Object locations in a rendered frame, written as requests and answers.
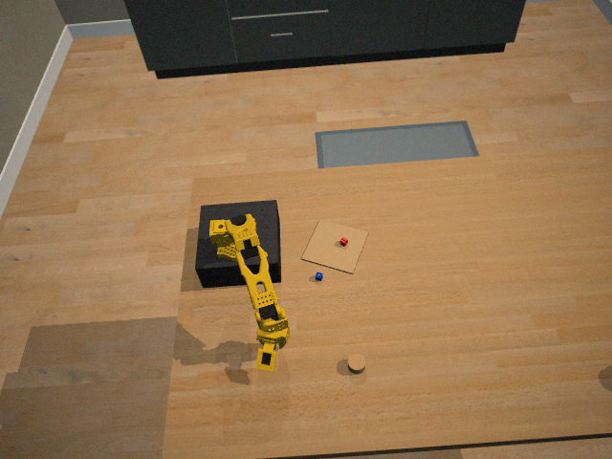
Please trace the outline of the tan short cylinder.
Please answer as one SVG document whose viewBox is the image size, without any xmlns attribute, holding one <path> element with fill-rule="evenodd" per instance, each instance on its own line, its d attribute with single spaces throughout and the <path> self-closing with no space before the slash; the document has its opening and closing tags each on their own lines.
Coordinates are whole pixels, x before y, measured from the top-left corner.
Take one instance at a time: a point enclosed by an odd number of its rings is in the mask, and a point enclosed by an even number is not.
<svg viewBox="0 0 612 459">
<path fill-rule="evenodd" d="M 365 358 L 361 354 L 353 354 L 348 359 L 348 369 L 353 374 L 361 374 L 365 369 Z"/>
</svg>

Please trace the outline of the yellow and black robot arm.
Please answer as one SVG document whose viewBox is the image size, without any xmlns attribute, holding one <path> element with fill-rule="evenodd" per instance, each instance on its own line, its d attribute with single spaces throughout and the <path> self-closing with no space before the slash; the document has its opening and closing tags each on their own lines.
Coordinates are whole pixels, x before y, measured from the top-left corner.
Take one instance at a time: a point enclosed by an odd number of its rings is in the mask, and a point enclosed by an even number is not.
<svg viewBox="0 0 612 459">
<path fill-rule="evenodd" d="M 253 223 L 254 221 L 254 223 Z M 240 272 L 245 278 L 258 327 L 263 332 L 282 331 L 289 328 L 284 309 L 277 303 L 273 283 L 269 274 L 267 252 L 259 246 L 256 222 L 250 214 L 232 217 L 231 220 L 212 220 L 211 236 L 217 245 L 218 258 L 237 261 Z M 235 242 L 234 242 L 234 241 Z M 253 274 L 245 265 L 244 259 L 259 255 L 258 274 Z M 265 292 L 258 293 L 256 284 L 262 282 Z M 265 296 L 266 295 L 266 296 Z M 281 311 L 280 311 L 281 310 Z"/>
</svg>

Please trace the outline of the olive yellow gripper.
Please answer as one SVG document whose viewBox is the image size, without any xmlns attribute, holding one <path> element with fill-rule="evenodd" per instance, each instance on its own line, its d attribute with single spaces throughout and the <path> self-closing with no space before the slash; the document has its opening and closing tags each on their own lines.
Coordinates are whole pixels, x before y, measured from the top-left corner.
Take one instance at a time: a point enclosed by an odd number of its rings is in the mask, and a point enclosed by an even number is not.
<svg viewBox="0 0 612 459">
<path fill-rule="evenodd" d="M 290 328 L 283 329 L 282 331 L 275 332 L 263 332 L 257 329 L 257 340 L 264 345 L 263 349 L 258 349 L 257 361 L 255 368 L 274 371 L 275 360 L 277 352 L 274 351 L 274 346 L 279 344 L 281 349 L 289 339 Z M 262 342 L 265 341 L 265 342 Z"/>
</svg>

